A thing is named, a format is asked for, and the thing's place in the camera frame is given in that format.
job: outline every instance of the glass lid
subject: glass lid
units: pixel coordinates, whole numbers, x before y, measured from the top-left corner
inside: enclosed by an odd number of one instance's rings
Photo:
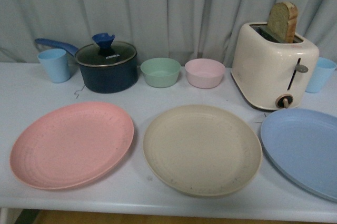
[[[96,44],[90,44],[79,49],[75,55],[76,61],[85,66],[104,67],[122,64],[136,56],[136,48],[126,42],[115,41],[114,35],[100,33],[93,36]]]

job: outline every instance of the cup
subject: cup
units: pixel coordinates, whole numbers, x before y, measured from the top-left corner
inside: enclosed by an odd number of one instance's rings
[[[48,49],[37,55],[38,60],[54,83],[70,79],[67,52],[64,49]]]
[[[318,93],[335,71],[337,64],[327,58],[319,57],[315,70],[306,87],[307,93]]]

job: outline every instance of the toaster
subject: toaster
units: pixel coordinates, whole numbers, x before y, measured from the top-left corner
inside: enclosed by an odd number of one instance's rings
[[[244,98],[265,110],[297,107],[316,66],[319,49],[295,33],[280,43],[265,32],[267,23],[246,23],[239,32],[232,77]]]

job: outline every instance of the gray curtain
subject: gray curtain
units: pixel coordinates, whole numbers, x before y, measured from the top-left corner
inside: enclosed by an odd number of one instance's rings
[[[241,26],[266,22],[280,1],[298,7],[296,32],[337,62],[337,0],[0,0],[0,62],[38,62],[39,37],[82,47],[108,32],[137,48],[139,64],[203,57],[230,67]]]

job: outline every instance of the toaster slot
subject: toaster slot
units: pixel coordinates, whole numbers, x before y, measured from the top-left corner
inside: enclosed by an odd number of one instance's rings
[[[269,42],[273,43],[281,43],[279,40],[277,40],[275,37],[273,37],[271,34],[267,32],[267,24],[251,24],[250,27],[254,29],[260,36],[262,36],[264,39],[268,40]],[[303,42],[302,39],[300,39],[298,36],[294,36],[293,43],[301,43]]]

